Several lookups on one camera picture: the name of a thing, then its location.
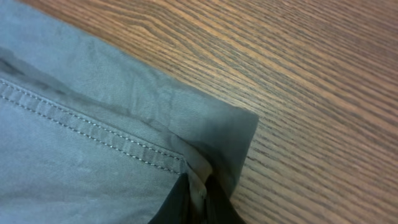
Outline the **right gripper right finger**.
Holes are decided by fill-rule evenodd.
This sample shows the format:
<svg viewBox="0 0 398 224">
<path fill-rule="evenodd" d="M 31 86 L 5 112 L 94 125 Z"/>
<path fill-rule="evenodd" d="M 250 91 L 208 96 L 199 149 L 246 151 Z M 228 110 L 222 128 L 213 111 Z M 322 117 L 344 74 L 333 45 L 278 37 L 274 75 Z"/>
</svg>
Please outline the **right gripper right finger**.
<svg viewBox="0 0 398 224">
<path fill-rule="evenodd" d="M 205 186 L 207 189 L 205 208 L 208 224 L 246 224 L 213 175 L 209 176 Z"/>
</svg>

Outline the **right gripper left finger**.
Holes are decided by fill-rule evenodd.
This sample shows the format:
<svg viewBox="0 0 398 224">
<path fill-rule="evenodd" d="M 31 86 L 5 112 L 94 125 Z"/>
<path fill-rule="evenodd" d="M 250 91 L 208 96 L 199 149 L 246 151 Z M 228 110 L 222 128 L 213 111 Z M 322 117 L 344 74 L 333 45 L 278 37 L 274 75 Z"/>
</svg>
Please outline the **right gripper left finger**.
<svg viewBox="0 0 398 224">
<path fill-rule="evenodd" d="M 149 224 L 186 224 L 189 209 L 188 175 L 182 174 Z"/>
</svg>

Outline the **grey shorts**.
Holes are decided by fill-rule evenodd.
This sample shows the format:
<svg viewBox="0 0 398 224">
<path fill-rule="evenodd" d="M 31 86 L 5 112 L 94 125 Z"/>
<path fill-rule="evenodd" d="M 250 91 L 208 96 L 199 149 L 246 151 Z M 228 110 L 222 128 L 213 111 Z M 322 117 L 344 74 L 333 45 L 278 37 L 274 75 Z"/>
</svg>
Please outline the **grey shorts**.
<svg viewBox="0 0 398 224">
<path fill-rule="evenodd" d="M 1 2 L 1 222 L 149 223 L 188 175 L 230 199 L 256 114 L 19 1 Z"/>
</svg>

